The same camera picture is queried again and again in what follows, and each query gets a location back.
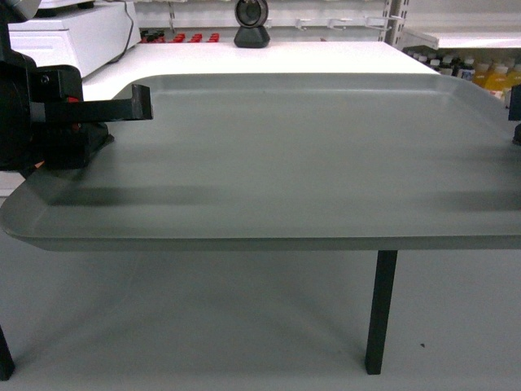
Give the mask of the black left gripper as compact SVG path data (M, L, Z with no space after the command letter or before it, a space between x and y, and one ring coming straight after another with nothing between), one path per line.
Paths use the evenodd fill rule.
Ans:
M81 73L71 65L37 68L30 76L29 91L33 103L44 103L45 123L33 125L31 147L48 169L85 168L112 143L107 126L95 122L153 119L147 86L132 84L128 99L82 102Z

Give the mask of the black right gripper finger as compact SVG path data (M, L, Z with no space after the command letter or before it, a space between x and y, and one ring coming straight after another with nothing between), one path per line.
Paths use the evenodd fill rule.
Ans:
M514 145L521 145L521 125L517 125L514 129L514 136L512 138L512 143Z
M513 86L510 90L509 121L521 120L521 85Z

